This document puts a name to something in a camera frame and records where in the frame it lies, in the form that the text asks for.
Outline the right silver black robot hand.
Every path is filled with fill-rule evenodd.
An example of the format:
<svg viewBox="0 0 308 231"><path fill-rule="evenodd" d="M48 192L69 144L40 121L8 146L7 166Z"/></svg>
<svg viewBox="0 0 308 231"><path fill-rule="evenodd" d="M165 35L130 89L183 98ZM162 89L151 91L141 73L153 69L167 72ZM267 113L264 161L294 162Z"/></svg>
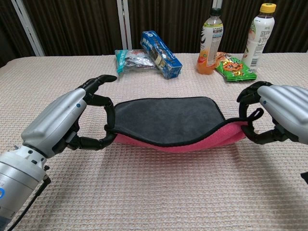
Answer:
<svg viewBox="0 0 308 231"><path fill-rule="evenodd" d="M308 143L308 90L289 85L274 85L258 81L242 90L237 98L239 116L248 120L241 126L246 137L257 144L287 139ZM272 117L274 129L255 133L253 121L266 110Z"/></svg>

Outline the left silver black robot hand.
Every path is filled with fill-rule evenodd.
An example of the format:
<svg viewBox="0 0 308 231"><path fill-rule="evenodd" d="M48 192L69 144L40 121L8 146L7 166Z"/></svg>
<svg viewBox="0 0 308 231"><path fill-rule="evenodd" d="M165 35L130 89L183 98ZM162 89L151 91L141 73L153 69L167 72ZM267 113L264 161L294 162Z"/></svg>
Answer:
<svg viewBox="0 0 308 231"><path fill-rule="evenodd" d="M45 158L72 150L101 150L116 138L111 130L115 126L116 113L110 98L97 95L99 86L114 82L113 75L91 78L76 89L65 93L50 103L22 132L21 149L31 154L37 152ZM107 114L106 136L102 139L78 136L79 118L87 106L102 106Z"/></svg>

